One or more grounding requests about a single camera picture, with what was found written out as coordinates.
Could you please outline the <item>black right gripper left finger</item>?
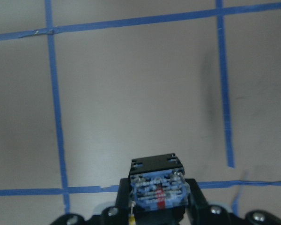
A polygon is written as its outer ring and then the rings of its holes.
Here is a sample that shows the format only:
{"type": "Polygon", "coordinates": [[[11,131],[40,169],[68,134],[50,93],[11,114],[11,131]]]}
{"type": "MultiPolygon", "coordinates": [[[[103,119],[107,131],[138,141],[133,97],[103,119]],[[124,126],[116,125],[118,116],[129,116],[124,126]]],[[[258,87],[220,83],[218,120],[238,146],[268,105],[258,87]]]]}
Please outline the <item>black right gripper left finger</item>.
{"type": "Polygon", "coordinates": [[[118,193],[115,206],[119,209],[130,210],[131,207],[131,194],[132,188],[128,178],[122,178],[118,186],[118,193]]]}

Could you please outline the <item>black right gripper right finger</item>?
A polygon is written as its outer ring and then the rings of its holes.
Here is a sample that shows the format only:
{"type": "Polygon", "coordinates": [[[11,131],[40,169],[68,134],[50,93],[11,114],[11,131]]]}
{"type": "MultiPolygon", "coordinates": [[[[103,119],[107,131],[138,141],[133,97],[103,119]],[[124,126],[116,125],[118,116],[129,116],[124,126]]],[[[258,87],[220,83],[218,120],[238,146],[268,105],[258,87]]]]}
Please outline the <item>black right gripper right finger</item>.
{"type": "Polygon", "coordinates": [[[203,192],[201,191],[197,181],[193,178],[185,179],[185,181],[190,187],[190,193],[188,196],[188,208],[192,210],[202,210],[207,208],[208,202],[203,195],[203,192]]]}

